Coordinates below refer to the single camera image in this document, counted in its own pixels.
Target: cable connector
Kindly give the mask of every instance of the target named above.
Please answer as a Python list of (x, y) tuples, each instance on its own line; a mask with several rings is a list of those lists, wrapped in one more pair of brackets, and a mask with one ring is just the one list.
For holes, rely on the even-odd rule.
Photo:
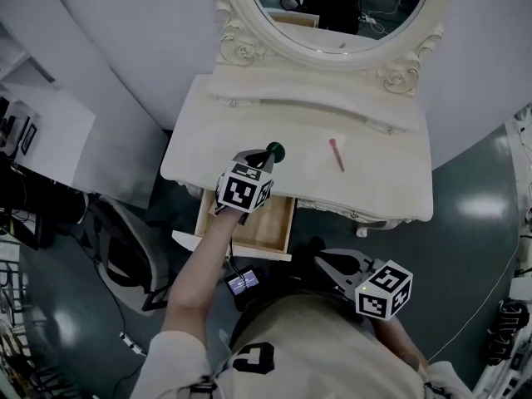
[(120, 338), (125, 344), (127, 344), (127, 347), (130, 348), (137, 355), (146, 356), (146, 351), (144, 350), (144, 348), (140, 344), (134, 342), (133, 339), (125, 332), (120, 333)]

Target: forearm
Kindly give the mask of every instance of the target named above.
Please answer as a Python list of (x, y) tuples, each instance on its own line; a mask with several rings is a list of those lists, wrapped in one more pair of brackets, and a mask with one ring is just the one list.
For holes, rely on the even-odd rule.
[(214, 219), (174, 281), (163, 331), (193, 331), (191, 333), (196, 337), (202, 335), (199, 330), (209, 311), (225, 253), (241, 214), (237, 210), (225, 209)]
[(405, 328), (399, 322), (399, 319), (392, 318), (389, 321), (380, 321), (378, 319), (371, 319), (375, 337), (379, 342), (390, 350), (394, 355), (405, 361), (411, 366), (421, 365), (424, 368), (429, 366), (429, 363), (410, 339), (405, 331)]

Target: gray wall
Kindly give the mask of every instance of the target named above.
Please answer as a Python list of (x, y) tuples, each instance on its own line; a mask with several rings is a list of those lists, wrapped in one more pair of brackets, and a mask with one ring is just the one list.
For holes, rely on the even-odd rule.
[[(121, 80), (173, 129), (218, 40), (212, 0), (63, 0)], [(423, 66), (418, 101), (437, 167), (532, 99), (532, 0), (451, 0), (445, 36)]]

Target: person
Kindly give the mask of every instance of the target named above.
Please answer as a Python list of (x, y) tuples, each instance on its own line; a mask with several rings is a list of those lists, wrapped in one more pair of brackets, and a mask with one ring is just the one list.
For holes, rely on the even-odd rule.
[(180, 271), (131, 398), (473, 397), (449, 362), (429, 365), (396, 318), (372, 320), (373, 337), (308, 293), (262, 307), (213, 372), (206, 318), (241, 216), (223, 209)]

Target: person's right arm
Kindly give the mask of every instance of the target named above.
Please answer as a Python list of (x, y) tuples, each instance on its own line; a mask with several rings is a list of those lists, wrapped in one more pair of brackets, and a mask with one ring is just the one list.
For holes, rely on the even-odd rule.
[(389, 321), (381, 321), (379, 319), (371, 319), (371, 321), (375, 337), (390, 352), (416, 371), (419, 370), (420, 365), (425, 369), (429, 366), (429, 362), (410, 339), (399, 319), (394, 317)]

